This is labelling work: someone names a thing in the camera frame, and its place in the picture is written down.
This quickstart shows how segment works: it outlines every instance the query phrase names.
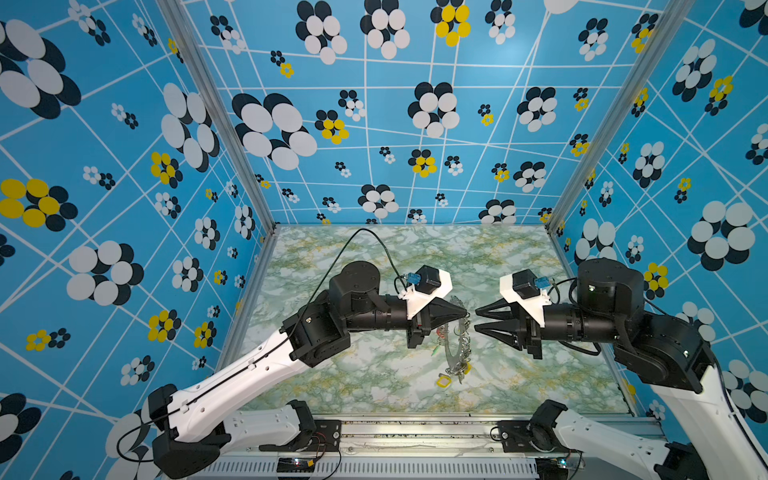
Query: vent grille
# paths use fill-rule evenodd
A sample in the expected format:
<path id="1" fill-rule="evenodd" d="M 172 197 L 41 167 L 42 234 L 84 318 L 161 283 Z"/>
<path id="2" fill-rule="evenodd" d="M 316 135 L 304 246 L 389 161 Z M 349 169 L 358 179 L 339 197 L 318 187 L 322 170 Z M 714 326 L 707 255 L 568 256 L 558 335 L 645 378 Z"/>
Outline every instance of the vent grille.
<path id="1" fill-rule="evenodd" d="M 276 472 L 274 460 L 227 456 L 190 480 L 248 480 L 251 478 L 309 478 L 330 474 L 338 459 L 320 462 L 314 473 Z M 532 458 L 366 458 L 344 456 L 334 478 L 539 478 Z"/>

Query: blue patterned wall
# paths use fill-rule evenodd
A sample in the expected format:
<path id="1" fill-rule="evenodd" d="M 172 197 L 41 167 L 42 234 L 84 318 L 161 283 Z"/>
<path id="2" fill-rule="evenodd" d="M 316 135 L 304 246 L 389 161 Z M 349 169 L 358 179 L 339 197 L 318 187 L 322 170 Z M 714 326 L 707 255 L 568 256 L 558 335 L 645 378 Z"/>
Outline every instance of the blue patterned wall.
<path id="1" fill-rule="evenodd" d="M 154 478 L 118 436 L 214 371 L 263 228 L 152 0 L 0 20 L 0 478 Z"/>
<path id="2" fill-rule="evenodd" d="M 184 2 L 281 223 L 547 221 L 665 5 Z"/>
<path id="3" fill-rule="evenodd" d="M 765 2 L 699 0 L 559 225 L 571 266 L 613 257 L 646 297 L 710 341 L 733 401 L 768 445 L 768 17 Z M 634 374 L 642 411 L 684 439 Z"/>

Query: white circle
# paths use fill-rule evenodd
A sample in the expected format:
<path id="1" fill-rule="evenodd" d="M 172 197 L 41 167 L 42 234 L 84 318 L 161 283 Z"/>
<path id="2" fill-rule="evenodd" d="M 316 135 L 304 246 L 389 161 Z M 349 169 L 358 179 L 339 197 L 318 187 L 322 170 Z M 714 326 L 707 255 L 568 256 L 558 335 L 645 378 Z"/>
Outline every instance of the white circle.
<path id="1" fill-rule="evenodd" d="M 317 152 L 315 137 L 305 131 L 293 132 L 288 138 L 288 145 L 290 145 L 291 150 L 302 157 L 309 157 Z"/>
<path id="2" fill-rule="evenodd" d="M 187 96 L 187 110 L 190 112 L 192 120 L 198 124 L 205 122 L 208 113 L 205 110 L 205 104 L 200 94 L 192 92 Z"/>
<path id="3" fill-rule="evenodd" d="M 445 128 L 451 129 L 458 126 L 459 116 L 455 111 L 447 112 L 442 116 L 442 125 Z"/>
<path id="4" fill-rule="evenodd" d="M 533 112 L 532 111 L 524 111 L 520 114 L 520 123 L 523 125 L 527 125 L 533 121 Z"/>
<path id="5" fill-rule="evenodd" d="M 677 83 L 680 83 L 682 81 L 685 81 L 686 78 L 688 78 L 688 75 L 690 74 L 690 67 L 688 65 L 683 65 L 680 67 L 680 70 L 677 71 L 677 73 L 674 75 L 674 79 Z"/>
<path id="6" fill-rule="evenodd" d="M 293 170 L 299 166 L 299 157 L 296 152 L 285 147 L 272 150 L 272 161 L 283 170 Z"/>
<path id="7" fill-rule="evenodd" d="M 183 118 L 187 115 L 187 101 L 184 99 L 184 93 L 181 89 L 172 83 L 165 84 L 163 88 L 163 99 L 168 111 L 177 118 Z"/>
<path id="8" fill-rule="evenodd" d="M 398 30 L 395 33 L 395 45 L 397 48 L 405 48 L 411 43 L 411 34 L 407 30 Z"/>
<path id="9" fill-rule="evenodd" d="M 533 120 L 528 124 L 528 131 L 538 131 L 539 128 L 541 128 L 541 120 L 539 119 Z"/>
<path id="10" fill-rule="evenodd" d="M 46 61 L 31 60 L 27 63 L 27 73 L 35 85 L 45 93 L 57 95 L 64 89 L 61 75 Z"/>
<path id="11" fill-rule="evenodd" d="M 429 125 L 429 114 L 425 111 L 417 111 L 413 115 L 413 126 L 416 128 L 427 128 Z"/>
<path id="12" fill-rule="evenodd" d="M 210 130 L 208 125 L 197 125 L 197 143 L 200 145 L 200 148 L 207 153 L 214 151 L 216 141 L 214 140 L 214 133 Z"/>
<path id="13" fill-rule="evenodd" d="M 712 237 L 704 245 L 704 251 L 709 257 L 719 260 L 728 254 L 728 242 L 722 237 Z"/>
<path id="14" fill-rule="evenodd" d="M 705 221 L 696 222 L 690 229 L 690 235 L 697 242 L 703 243 L 712 238 L 712 224 Z"/>
<path id="15" fill-rule="evenodd" d="M 5 34 L 14 47 L 30 58 L 42 58 L 45 55 L 45 44 L 38 33 L 21 20 L 8 20 L 5 24 Z"/>
<path id="16" fill-rule="evenodd" d="M 371 48 L 379 48 L 384 43 L 384 35 L 380 30 L 373 29 L 368 32 L 368 45 Z"/>
<path id="17" fill-rule="evenodd" d="M 86 273 L 93 270 L 97 260 L 98 255 L 96 254 L 96 251 L 85 245 L 74 249 L 74 251 L 69 254 L 69 266 L 78 273 Z"/>
<path id="18" fill-rule="evenodd" d="M 389 24 L 389 15 L 379 8 L 371 14 L 371 23 L 373 23 L 375 29 L 383 30 Z"/>
<path id="19" fill-rule="evenodd" d="M 178 118 L 171 114 L 163 117 L 161 130 L 165 141 L 173 148 L 181 148 L 184 145 L 184 126 Z"/>
<path id="20" fill-rule="evenodd" d="M 199 168 L 203 164 L 203 149 L 194 138 L 184 141 L 184 160 L 192 168 Z"/>
<path id="21" fill-rule="evenodd" d="M 117 262 L 109 270 L 110 278 L 117 285 L 124 285 L 128 283 L 131 277 L 134 275 L 134 270 L 131 268 L 131 264 L 128 262 Z"/>
<path id="22" fill-rule="evenodd" d="M 717 336 L 715 334 L 715 329 L 712 328 L 709 325 L 702 325 L 702 326 L 700 326 L 699 327 L 699 335 L 701 335 L 701 338 L 703 340 L 706 340 L 707 342 L 711 342 Z"/>
<path id="23" fill-rule="evenodd" d="M 755 244 L 755 233 L 747 227 L 736 227 L 728 233 L 728 245 L 743 252 Z"/>
<path id="24" fill-rule="evenodd" d="M 598 226 L 598 221 L 594 218 L 587 219 L 587 221 L 584 222 L 584 226 L 581 228 L 581 232 L 584 235 L 584 238 L 590 241 L 598 238 L 599 230 L 600 227 Z"/>
<path id="25" fill-rule="evenodd" d="M 453 93 L 445 93 L 440 95 L 440 99 L 437 101 L 437 106 L 442 111 L 451 111 L 456 108 L 456 96 Z"/>
<path id="26" fill-rule="evenodd" d="M 555 120 L 556 117 L 557 117 L 556 113 L 554 113 L 553 111 L 548 111 L 541 117 L 541 122 L 544 125 L 549 125 Z"/>
<path id="27" fill-rule="evenodd" d="M 714 200 L 704 206 L 701 216 L 710 223 L 717 223 L 725 217 L 725 205 Z"/>
<path id="28" fill-rule="evenodd" d="M 731 360 L 728 363 L 728 369 L 740 379 L 745 379 L 750 376 L 750 367 L 746 366 L 746 363 L 741 360 Z"/>
<path id="29" fill-rule="evenodd" d="M 685 79 L 685 88 L 694 88 L 701 80 L 700 71 L 692 71 Z"/>
<path id="30" fill-rule="evenodd" d="M 710 55 L 701 61 L 701 65 L 699 65 L 699 71 L 702 74 L 708 74 L 715 68 L 716 63 L 717 57 L 715 55 Z"/>
<path id="31" fill-rule="evenodd" d="M 331 48 L 338 55 L 344 55 L 347 48 L 346 39 L 341 35 L 333 37 L 333 39 L 331 39 Z"/>
<path id="32" fill-rule="evenodd" d="M 392 60 L 397 55 L 397 45 L 392 40 L 385 41 L 382 44 L 382 56 L 387 60 Z"/>
<path id="33" fill-rule="evenodd" d="M 750 383 L 755 386 L 755 388 L 763 390 L 764 392 L 768 390 L 768 375 L 766 375 L 763 372 L 758 372 L 755 370 L 750 374 Z"/>
<path id="34" fill-rule="evenodd" d="M 306 29 L 311 35 L 320 36 L 323 34 L 323 21 L 317 15 L 311 15 L 306 20 Z"/>
<path id="35" fill-rule="evenodd" d="M 38 88 L 32 80 L 17 71 L 6 70 L 0 73 L 0 90 L 19 107 L 33 108 L 40 103 Z"/>
<path id="36" fill-rule="evenodd" d="M 291 104 L 278 104 L 272 109 L 272 119 L 275 125 L 288 133 L 293 133 L 301 128 L 301 113 Z"/>
<path id="37" fill-rule="evenodd" d="M 752 208 L 747 204 L 733 204 L 725 213 L 725 220 L 734 227 L 741 227 L 752 220 Z"/>
<path id="38" fill-rule="evenodd" d="M 708 55 L 711 55 L 714 49 L 715 49 L 715 40 L 714 38 L 710 38 L 709 40 L 701 44 L 701 46 L 699 47 L 699 58 L 705 58 Z"/>
<path id="39" fill-rule="evenodd" d="M 333 62 L 336 61 L 336 53 L 333 51 L 333 48 L 331 47 L 321 48 L 320 60 L 326 65 L 333 65 Z"/>
<path id="40" fill-rule="evenodd" d="M 752 399 L 743 390 L 733 390 L 730 393 L 730 398 L 733 400 L 733 404 L 740 409 L 748 409 L 752 406 Z"/>
<path id="41" fill-rule="evenodd" d="M 313 35 L 307 35 L 306 38 L 304 38 L 304 48 L 306 48 L 312 55 L 319 54 L 322 46 L 320 40 Z"/>
<path id="42" fill-rule="evenodd" d="M 341 31 L 341 24 L 339 23 L 338 18 L 328 15 L 323 20 L 323 29 L 326 31 L 328 35 L 336 36 Z"/>
<path id="43" fill-rule="evenodd" d="M 243 146 L 248 153 L 257 157 L 266 157 L 272 153 L 270 139 L 257 131 L 248 132 L 243 136 Z"/>
<path id="44" fill-rule="evenodd" d="M 585 260 L 589 256 L 589 241 L 585 238 L 580 238 L 578 242 L 576 242 L 576 257 Z"/>
<path id="45" fill-rule="evenodd" d="M 266 133 L 272 128 L 272 115 L 262 105 L 246 104 L 240 111 L 243 122 L 253 131 Z"/>
<path id="46" fill-rule="evenodd" d="M 428 91 L 419 99 L 419 107 L 426 112 L 434 111 L 438 105 L 437 95 Z"/>
<path id="47" fill-rule="evenodd" d="M 445 131 L 445 128 L 447 127 L 443 127 L 439 122 L 433 121 L 431 124 L 427 125 L 427 137 L 440 138 L 442 132 Z"/>
<path id="48" fill-rule="evenodd" d="M 101 306 L 107 306 L 112 304 L 118 299 L 118 286 L 114 282 L 106 280 L 99 283 L 94 290 L 94 300 Z"/>
<path id="49" fill-rule="evenodd" d="M 539 111 L 541 110 L 541 106 L 543 104 L 544 104 L 544 100 L 541 97 L 535 97 L 533 100 L 528 102 L 528 110 Z"/>
<path id="50" fill-rule="evenodd" d="M 95 288 L 96 280 L 86 273 L 79 273 L 67 282 L 67 294 L 73 300 L 87 299 L 93 294 Z"/>
<path id="51" fill-rule="evenodd" d="M 395 30 L 400 30 L 406 26 L 406 14 L 403 10 L 396 8 L 389 13 L 389 26 Z"/>
<path id="52" fill-rule="evenodd" d="M 600 225 L 598 240 L 602 245 L 612 245 L 614 240 L 616 240 L 616 228 L 611 222 L 605 222 Z"/>
<path id="53" fill-rule="evenodd" d="M 120 248 L 120 244 L 113 240 L 107 240 L 98 246 L 98 259 L 107 265 L 115 265 L 122 255 L 123 250 Z"/>

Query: yellow circle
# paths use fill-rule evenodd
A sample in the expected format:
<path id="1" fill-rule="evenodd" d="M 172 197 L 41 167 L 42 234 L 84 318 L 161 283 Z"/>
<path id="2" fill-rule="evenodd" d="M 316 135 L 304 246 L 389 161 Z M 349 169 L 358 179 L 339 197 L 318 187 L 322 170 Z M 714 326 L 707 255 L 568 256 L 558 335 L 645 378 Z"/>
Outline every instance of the yellow circle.
<path id="1" fill-rule="evenodd" d="M 453 5 L 446 5 L 442 10 L 442 20 L 444 22 L 450 22 L 456 17 L 456 9 Z"/>
<path id="2" fill-rule="evenodd" d="M 30 208 L 24 212 L 22 219 L 32 228 L 42 227 L 45 223 L 45 214 L 36 208 Z"/>
<path id="3" fill-rule="evenodd" d="M 448 34 L 448 24 L 445 22 L 440 22 L 435 27 L 435 35 L 439 36 L 440 38 L 445 37 Z"/>
<path id="4" fill-rule="evenodd" d="M 467 18 L 469 18 L 469 7 L 467 5 L 458 7 L 455 15 L 457 22 L 466 22 Z"/>
<path id="5" fill-rule="evenodd" d="M 59 209 L 58 202 L 50 197 L 41 198 L 38 202 L 38 207 L 46 215 L 57 214 Z"/>
<path id="6" fill-rule="evenodd" d="M 445 44 L 449 47 L 455 47 L 458 45 L 458 32 L 452 31 L 445 36 Z"/>
<path id="7" fill-rule="evenodd" d="M 0 215 L 5 218 L 19 218 L 24 214 L 24 205 L 15 198 L 0 200 Z"/>
<path id="8" fill-rule="evenodd" d="M 8 198 L 22 198 L 27 194 L 27 188 L 24 184 L 15 178 L 4 180 L 0 184 L 0 191 Z"/>
<path id="9" fill-rule="evenodd" d="M 459 37 L 466 38 L 469 35 L 469 32 L 472 31 L 472 26 L 469 24 L 469 22 L 461 23 L 459 24 L 456 31 L 458 32 Z"/>

